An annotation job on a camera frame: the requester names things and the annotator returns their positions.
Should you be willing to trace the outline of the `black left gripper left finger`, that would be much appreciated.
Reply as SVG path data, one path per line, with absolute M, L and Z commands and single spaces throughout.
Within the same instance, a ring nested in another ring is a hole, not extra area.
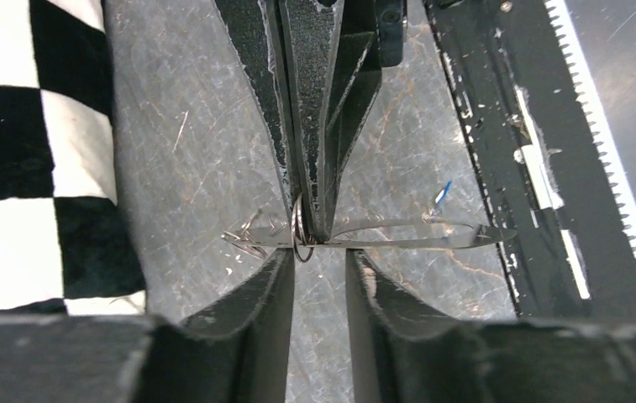
M 0 402 L 282 402 L 292 251 L 179 324 L 0 314 Z

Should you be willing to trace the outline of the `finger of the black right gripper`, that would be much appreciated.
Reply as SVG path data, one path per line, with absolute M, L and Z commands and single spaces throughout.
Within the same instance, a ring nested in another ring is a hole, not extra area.
M 276 2 L 217 1 L 215 4 L 264 121 L 281 188 L 284 217 L 290 218 L 299 184 L 291 151 L 292 113 Z
M 282 53 L 297 175 L 309 240 L 333 232 L 341 178 L 406 39 L 404 1 L 280 1 Z

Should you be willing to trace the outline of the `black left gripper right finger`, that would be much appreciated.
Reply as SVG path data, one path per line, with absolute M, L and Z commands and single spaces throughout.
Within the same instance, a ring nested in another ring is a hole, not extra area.
M 358 402 L 636 402 L 636 321 L 460 320 L 345 257 Z

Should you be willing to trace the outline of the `silver metal key holder plate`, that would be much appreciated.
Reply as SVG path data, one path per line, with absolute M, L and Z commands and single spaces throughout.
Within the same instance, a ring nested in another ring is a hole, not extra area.
M 427 212 L 418 217 L 384 217 L 339 220 L 332 233 L 320 240 L 309 231 L 307 208 L 301 197 L 288 219 L 258 211 L 237 228 L 226 229 L 218 238 L 244 254 L 266 259 L 270 249 L 291 249 L 301 262 L 315 249 L 412 249 L 462 250 L 503 243 L 515 238 L 514 229 L 480 222 L 462 222 Z

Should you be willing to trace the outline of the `blue tag key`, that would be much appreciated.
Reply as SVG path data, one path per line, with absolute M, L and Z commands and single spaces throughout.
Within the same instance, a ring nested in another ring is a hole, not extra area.
M 441 189 L 434 196 L 434 211 L 439 212 L 444 203 L 444 199 L 447 197 L 452 181 L 447 181 Z

